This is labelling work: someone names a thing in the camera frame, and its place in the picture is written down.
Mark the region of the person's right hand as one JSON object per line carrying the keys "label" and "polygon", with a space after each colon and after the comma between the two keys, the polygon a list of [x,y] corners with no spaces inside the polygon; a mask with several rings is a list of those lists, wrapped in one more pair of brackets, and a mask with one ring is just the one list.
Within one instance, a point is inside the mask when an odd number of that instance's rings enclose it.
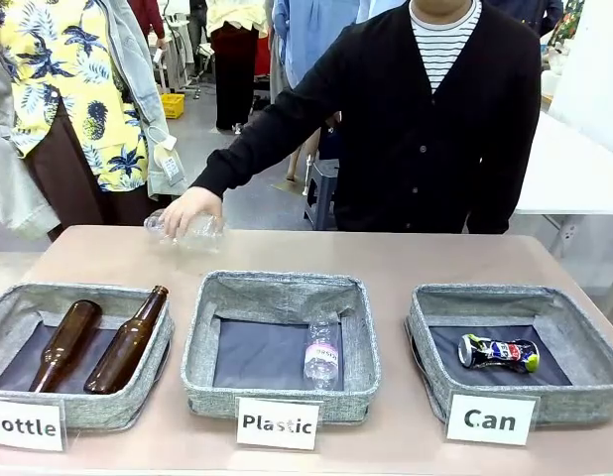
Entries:
{"label": "person's right hand", "polygon": [[160,219],[164,224],[165,234],[176,237],[179,232],[185,233],[199,214],[211,215],[217,223],[221,223],[222,200],[206,188],[193,186],[175,199],[162,213]]}

